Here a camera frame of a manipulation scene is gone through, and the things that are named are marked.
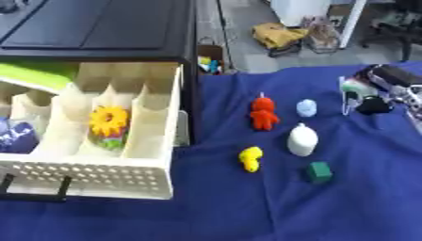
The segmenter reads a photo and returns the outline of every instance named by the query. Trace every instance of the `small blue object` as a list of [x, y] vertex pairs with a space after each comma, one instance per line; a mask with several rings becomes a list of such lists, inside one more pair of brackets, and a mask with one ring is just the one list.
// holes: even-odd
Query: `small blue object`
[[209, 71], [211, 73], [215, 73], [219, 68], [219, 62], [216, 60], [212, 60], [211, 63], [209, 63]]
[[301, 117], [313, 117], [317, 114], [317, 103], [306, 99], [298, 103], [296, 110]]
[[0, 153], [31, 153], [38, 143], [34, 128], [21, 122], [0, 134]]

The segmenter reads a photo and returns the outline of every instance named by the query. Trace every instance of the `yellow flower toy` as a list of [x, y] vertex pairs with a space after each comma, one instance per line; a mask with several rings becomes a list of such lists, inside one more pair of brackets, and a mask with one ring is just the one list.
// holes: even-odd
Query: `yellow flower toy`
[[264, 155], [259, 147], [250, 147], [243, 150], [239, 154], [240, 162], [243, 163], [244, 168], [248, 172], [256, 172], [259, 170], [259, 158]]
[[119, 106], [98, 106], [89, 116], [96, 142], [107, 149], [121, 148], [129, 125], [129, 113]]

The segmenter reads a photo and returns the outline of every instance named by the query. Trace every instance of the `red toy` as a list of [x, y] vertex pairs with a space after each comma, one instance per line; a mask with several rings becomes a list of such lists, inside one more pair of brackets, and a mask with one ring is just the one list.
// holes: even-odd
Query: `red toy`
[[275, 103], [264, 97], [261, 93], [259, 98], [252, 102], [252, 112], [250, 114], [255, 130], [270, 131], [274, 123], [279, 123], [280, 119], [274, 114]]

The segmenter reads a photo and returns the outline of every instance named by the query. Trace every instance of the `black cabinet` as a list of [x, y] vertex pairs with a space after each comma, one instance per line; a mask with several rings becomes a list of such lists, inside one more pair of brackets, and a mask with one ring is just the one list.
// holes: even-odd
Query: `black cabinet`
[[178, 62], [185, 75], [182, 107], [195, 142], [199, 98], [194, 0], [19, 1], [0, 14], [2, 59]]

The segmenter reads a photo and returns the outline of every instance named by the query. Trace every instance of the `dark green block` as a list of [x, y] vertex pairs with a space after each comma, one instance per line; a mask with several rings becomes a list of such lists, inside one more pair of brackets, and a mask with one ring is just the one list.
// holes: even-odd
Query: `dark green block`
[[333, 173], [326, 162], [313, 162], [306, 169], [309, 179], [314, 184], [328, 182], [333, 177]]

